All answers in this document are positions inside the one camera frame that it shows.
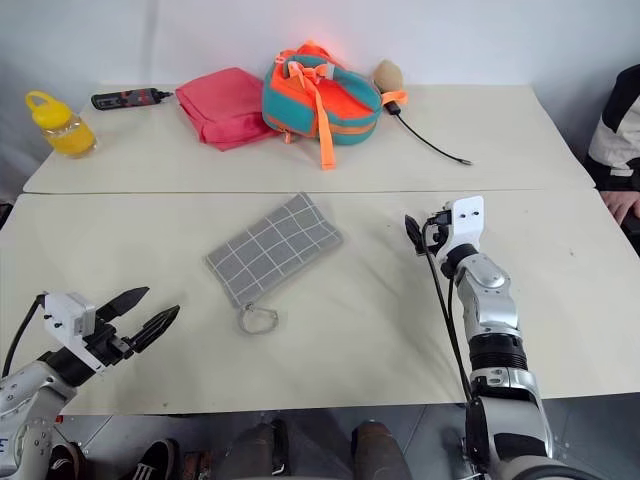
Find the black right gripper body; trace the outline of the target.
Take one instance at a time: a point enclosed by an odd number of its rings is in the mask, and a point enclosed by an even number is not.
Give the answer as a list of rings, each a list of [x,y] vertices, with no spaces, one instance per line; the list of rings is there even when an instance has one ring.
[[[453,213],[450,205],[430,216],[422,227],[425,251],[450,251],[453,248]]]

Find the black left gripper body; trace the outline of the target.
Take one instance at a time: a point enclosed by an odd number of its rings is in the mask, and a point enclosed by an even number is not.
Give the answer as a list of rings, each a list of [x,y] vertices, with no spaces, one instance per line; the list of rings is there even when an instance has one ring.
[[[133,348],[117,336],[116,328],[100,318],[95,320],[93,333],[83,340],[86,350],[104,367],[115,366],[134,354]]]

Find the person's bare hand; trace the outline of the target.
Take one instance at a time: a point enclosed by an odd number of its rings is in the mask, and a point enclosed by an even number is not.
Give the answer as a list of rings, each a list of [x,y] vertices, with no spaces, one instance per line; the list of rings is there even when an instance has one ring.
[[[602,191],[600,196],[618,225],[621,225],[624,222],[629,213],[632,213],[635,218],[640,217],[639,192]]]

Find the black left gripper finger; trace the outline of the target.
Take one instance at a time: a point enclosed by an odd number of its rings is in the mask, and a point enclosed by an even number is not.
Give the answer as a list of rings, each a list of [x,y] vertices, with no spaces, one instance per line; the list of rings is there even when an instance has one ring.
[[[96,310],[96,317],[105,323],[109,323],[134,308],[148,291],[148,287],[127,290],[99,307]]]
[[[157,339],[159,339],[165,331],[175,321],[180,306],[175,305],[168,308],[146,322],[142,329],[129,339],[129,345],[135,353],[141,353]]]

